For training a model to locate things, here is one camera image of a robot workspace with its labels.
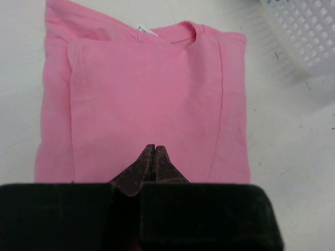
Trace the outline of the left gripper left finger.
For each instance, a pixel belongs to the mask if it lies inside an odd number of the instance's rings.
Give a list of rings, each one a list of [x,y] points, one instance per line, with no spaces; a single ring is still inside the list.
[[[139,192],[142,183],[146,180],[151,180],[154,153],[155,145],[147,145],[139,157],[109,183],[125,195],[135,196]]]

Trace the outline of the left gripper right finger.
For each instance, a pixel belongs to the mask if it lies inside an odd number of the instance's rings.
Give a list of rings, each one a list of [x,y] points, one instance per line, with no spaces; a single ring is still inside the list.
[[[151,167],[151,180],[160,183],[189,183],[172,164],[164,146],[157,146]]]

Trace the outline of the pink t shirt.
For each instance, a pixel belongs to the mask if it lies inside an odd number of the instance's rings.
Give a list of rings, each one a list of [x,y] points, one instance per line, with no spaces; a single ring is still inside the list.
[[[143,32],[47,1],[35,182],[107,182],[148,144],[192,182],[247,184],[245,35],[189,21]]]

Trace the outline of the white plastic basket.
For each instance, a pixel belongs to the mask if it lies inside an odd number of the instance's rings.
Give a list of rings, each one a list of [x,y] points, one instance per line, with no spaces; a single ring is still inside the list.
[[[334,83],[334,0],[260,1],[299,81]]]

